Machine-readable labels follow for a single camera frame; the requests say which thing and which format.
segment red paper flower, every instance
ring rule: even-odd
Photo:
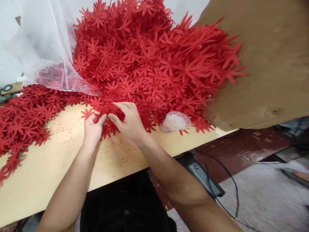
[[[0,181],[17,168],[19,153],[26,152],[27,146],[47,141],[50,132],[45,123],[67,105],[89,104],[99,112],[97,122],[104,113],[123,120],[123,113],[112,103],[134,102],[149,133],[168,112],[180,111],[191,118],[198,132],[205,133],[214,129],[203,118],[201,105],[213,101],[226,80],[234,83],[236,77],[247,75],[240,72],[245,66],[238,67],[241,42],[230,45],[238,36],[227,39],[218,23],[191,26],[188,15],[172,27],[171,11],[162,0],[125,0],[109,5],[99,0],[93,12],[82,9],[81,13],[73,66],[98,97],[32,85],[0,107],[0,156],[8,156]],[[41,77],[38,83],[52,87],[53,83],[59,85],[58,81]],[[88,118],[94,112],[82,113],[82,118]],[[106,121],[102,137],[111,137],[116,131],[115,124]]]
[[[81,118],[85,118],[85,121],[86,121],[86,119],[89,118],[90,115],[94,114],[94,112],[91,112],[91,111],[92,109],[90,109],[89,111],[85,109],[85,112],[81,111],[84,114],[83,116],[81,116]]]

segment person's left hand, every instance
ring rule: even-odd
[[[102,136],[102,128],[105,122],[107,115],[103,114],[97,123],[94,123],[93,120],[97,118],[94,114],[90,115],[89,118],[84,122],[85,137],[83,144],[96,146],[100,141]]]

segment concrete floor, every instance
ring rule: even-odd
[[[234,175],[239,189],[239,226],[245,232],[308,232],[309,189],[285,176],[279,168],[293,168],[309,173],[309,159],[288,164],[256,164]],[[235,215],[235,186],[231,178],[220,183],[226,194],[219,198]],[[178,232],[189,232],[175,209],[168,212]]]

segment dark clothing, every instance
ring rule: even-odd
[[[146,170],[87,193],[81,232],[177,232]]]

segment small plastic cup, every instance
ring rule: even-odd
[[[177,130],[187,130],[191,127],[191,120],[183,113],[171,111],[166,115],[159,130],[163,133],[170,133]]]

